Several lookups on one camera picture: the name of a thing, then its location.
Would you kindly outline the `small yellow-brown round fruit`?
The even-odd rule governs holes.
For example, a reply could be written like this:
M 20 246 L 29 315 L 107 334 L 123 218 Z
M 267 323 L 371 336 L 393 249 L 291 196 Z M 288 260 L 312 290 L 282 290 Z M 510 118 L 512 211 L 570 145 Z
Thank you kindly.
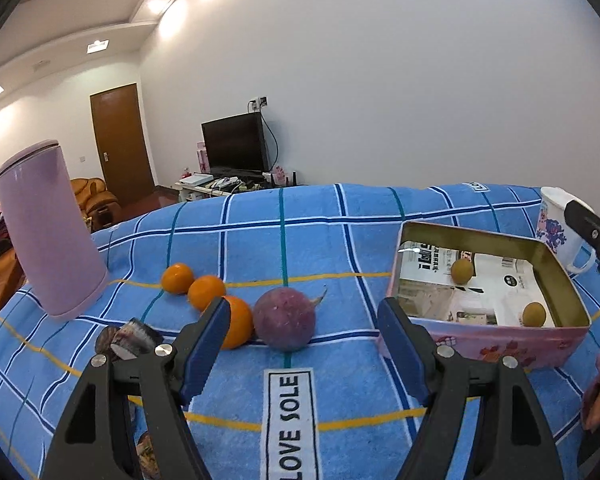
M 466 285 L 474 276 L 475 269 L 471 260 L 458 258 L 451 266 L 450 274 L 457 285 Z

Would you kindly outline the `brown wrinkled taro chunk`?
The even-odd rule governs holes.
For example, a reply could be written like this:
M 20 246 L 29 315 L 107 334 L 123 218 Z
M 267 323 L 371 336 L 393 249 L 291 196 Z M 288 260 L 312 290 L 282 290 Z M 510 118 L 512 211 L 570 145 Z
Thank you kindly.
M 147 480 L 160 480 L 160 470 L 155 458 L 154 447 L 147 431 L 138 439 L 136 452 L 143 478 Z

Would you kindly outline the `white mug with blue print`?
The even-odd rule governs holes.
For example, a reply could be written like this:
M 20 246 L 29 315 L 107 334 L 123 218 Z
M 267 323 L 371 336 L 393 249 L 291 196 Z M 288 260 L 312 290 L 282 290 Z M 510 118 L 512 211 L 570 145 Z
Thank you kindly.
M 565 209 L 572 200 L 590 211 L 593 209 L 562 188 L 542 186 L 540 194 L 541 205 L 535 236 L 550 248 L 569 274 L 579 275 L 590 270 L 594 264 L 595 252 L 591 250 L 588 261 L 583 266 L 576 265 L 577 256 L 584 247 L 584 239 L 567 226 Z

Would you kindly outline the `white printed paper in tin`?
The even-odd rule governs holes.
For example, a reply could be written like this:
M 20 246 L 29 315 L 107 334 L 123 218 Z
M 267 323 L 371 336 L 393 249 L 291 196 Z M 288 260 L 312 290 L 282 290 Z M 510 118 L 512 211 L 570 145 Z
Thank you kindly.
M 466 285 L 451 278 L 451 266 L 458 258 L 474 264 L 474 276 Z M 522 326 L 522 310 L 537 301 L 547 314 L 543 327 L 555 325 L 527 260 L 410 240 L 400 246 L 398 260 L 396 299 L 411 316 L 467 325 Z

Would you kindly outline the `pink metal tin box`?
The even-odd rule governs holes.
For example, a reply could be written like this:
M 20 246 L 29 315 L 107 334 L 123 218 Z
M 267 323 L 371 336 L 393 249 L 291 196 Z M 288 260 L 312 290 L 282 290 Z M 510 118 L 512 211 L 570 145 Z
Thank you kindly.
M 387 295 L 436 344 L 469 359 L 558 367 L 591 317 L 568 273 L 535 238 L 407 221 Z

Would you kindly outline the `far orange tangerine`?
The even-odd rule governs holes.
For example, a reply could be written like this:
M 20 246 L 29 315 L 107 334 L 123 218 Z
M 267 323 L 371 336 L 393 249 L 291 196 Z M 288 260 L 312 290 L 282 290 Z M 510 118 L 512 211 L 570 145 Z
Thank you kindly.
M 185 263 L 174 263 L 163 272 L 161 288 L 172 295 L 183 295 L 195 281 L 193 270 Z

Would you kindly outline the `orange tangerine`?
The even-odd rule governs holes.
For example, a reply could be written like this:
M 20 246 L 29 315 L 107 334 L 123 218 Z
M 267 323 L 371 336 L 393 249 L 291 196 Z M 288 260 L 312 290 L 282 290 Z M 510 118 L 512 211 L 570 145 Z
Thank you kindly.
M 215 275 L 203 275 L 189 286 L 187 300 L 196 310 L 204 312 L 214 298 L 225 294 L 226 286 L 220 278 Z
M 185 263 L 174 263 L 163 272 L 161 288 L 172 295 L 183 295 L 195 281 L 193 270 Z

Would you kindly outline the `brown sofa with pink cushion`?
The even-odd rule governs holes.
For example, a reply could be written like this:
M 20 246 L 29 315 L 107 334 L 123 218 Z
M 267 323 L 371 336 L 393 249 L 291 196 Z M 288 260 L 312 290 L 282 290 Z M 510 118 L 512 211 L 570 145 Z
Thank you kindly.
M 15 249 L 0 256 L 0 312 L 26 281 Z

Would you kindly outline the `middle orange tangerine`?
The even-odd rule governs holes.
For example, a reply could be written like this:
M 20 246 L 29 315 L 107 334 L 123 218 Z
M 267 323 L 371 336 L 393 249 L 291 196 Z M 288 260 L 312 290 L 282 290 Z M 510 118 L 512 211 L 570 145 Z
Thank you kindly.
M 214 298 L 225 294 L 226 286 L 220 278 L 215 275 L 203 275 L 189 286 L 187 300 L 196 310 L 204 312 Z

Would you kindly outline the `orange tangerine nearest radish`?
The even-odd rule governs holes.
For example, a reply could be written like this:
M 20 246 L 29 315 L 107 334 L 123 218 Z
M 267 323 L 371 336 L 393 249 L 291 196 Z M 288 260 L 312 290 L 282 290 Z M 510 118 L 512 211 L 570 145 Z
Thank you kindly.
M 222 343 L 223 350 L 234 350 L 245 344 L 253 333 L 253 318 L 249 304 L 235 296 L 224 296 L 230 305 L 230 327 Z

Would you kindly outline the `blue plaid towel cloth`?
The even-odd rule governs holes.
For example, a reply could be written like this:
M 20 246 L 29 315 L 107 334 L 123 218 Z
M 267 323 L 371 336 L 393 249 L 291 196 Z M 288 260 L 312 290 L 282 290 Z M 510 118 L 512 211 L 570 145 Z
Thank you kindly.
M 392 479 L 424 419 L 377 327 L 402 226 L 530 238 L 546 210 L 539 188 L 518 185 L 331 184 L 176 204 L 100 231 L 93 240 L 109 282 L 93 307 L 58 322 L 24 286 L 0 314 L 0 452 L 16 478 L 40 478 L 97 338 L 135 318 L 172 341 L 196 321 L 187 299 L 159 284 L 185 263 L 247 304 L 278 286 L 318 302 L 306 348 L 285 353 L 251 338 L 220 353 L 189 402 L 212 477 Z

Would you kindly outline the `purple round radish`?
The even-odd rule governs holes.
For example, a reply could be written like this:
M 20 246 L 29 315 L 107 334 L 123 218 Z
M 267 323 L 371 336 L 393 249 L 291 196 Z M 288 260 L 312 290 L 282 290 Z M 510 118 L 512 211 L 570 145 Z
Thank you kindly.
M 291 287 L 276 287 L 263 294 L 252 310 L 257 336 L 270 348 L 293 352 L 308 345 L 315 333 L 316 309 L 326 296 L 309 298 Z

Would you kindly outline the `white TV stand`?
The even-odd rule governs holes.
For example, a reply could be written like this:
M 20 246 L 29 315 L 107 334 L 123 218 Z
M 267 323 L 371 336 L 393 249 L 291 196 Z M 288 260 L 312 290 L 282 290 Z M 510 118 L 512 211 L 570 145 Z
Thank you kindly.
M 178 193 L 180 202 L 193 202 L 211 197 L 227 197 L 240 193 L 289 188 L 300 184 L 295 171 L 275 166 L 271 171 L 230 174 L 228 177 L 213 177 L 211 174 L 189 174 L 177 180 L 172 188 Z

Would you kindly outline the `brown wooden door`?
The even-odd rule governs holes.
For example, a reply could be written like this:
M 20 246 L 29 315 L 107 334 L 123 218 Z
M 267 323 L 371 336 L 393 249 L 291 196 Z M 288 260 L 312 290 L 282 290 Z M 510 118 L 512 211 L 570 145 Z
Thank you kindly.
M 94 136 L 108 190 L 122 207 L 154 192 L 137 84 L 90 96 Z

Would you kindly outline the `black flat television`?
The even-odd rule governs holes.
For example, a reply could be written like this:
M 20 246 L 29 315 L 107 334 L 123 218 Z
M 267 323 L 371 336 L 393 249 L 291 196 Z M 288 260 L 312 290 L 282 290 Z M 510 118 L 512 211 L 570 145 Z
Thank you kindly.
M 204 122 L 201 131 L 212 174 L 270 169 L 259 112 Z

